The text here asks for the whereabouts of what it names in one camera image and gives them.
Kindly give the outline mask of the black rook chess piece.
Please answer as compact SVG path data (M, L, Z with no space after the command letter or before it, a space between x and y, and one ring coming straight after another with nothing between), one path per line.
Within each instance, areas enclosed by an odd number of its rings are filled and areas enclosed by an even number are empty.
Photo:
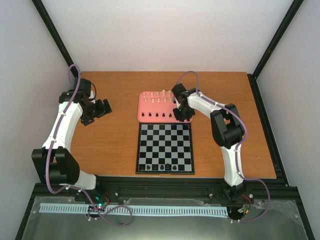
M144 171L145 170L145 165L144 164L140 164L139 165L139 170L140 171Z

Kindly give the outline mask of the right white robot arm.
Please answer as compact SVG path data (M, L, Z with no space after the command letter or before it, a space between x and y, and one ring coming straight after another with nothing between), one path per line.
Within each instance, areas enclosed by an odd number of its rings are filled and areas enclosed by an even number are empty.
M196 88L190 90L179 83L172 88L176 103L173 114L176 120L190 120L199 111L210 119L212 137L220 146L224 163L224 197L228 202L234 202L244 190L244 175L241 163L241 146L246 134L237 107L234 104L218 103Z

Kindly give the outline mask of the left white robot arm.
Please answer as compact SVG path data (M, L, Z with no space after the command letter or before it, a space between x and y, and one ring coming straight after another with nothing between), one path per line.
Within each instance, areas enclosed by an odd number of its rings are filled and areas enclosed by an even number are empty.
M90 99L85 91L63 92L58 103L58 114L49 137L31 154L36 172L43 184L84 189L92 201L99 201L104 188L97 184L95 175L80 169L71 154L71 143L78 122L87 126L95 118L111 113L111 106L107 99Z

